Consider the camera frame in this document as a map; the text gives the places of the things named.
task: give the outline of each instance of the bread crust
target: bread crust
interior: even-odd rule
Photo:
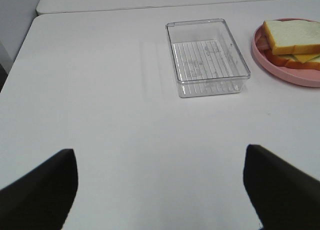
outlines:
[[[263,22],[262,28],[266,38],[268,39],[273,55],[320,53],[320,44],[277,46],[266,21]]]
[[[279,67],[286,67],[289,69],[314,69],[320,71],[320,62],[317,61],[310,60],[305,63],[301,63],[293,59],[288,59],[279,55],[274,55],[270,49],[265,50],[264,55],[269,60],[269,62]]]

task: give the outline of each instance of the cheese slice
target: cheese slice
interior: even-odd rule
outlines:
[[[289,69],[313,69],[320,71],[320,56],[305,63],[299,62],[293,54],[273,55],[271,49],[265,50],[266,58],[274,65]]]
[[[320,53],[315,54],[293,54],[293,56],[302,64],[308,62],[311,59],[317,58],[320,56]]]

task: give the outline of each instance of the transparent plastic tray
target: transparent plastic tray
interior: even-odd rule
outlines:
[[[241,92],[250,71],[224,19],[166,25],[179,96]]]

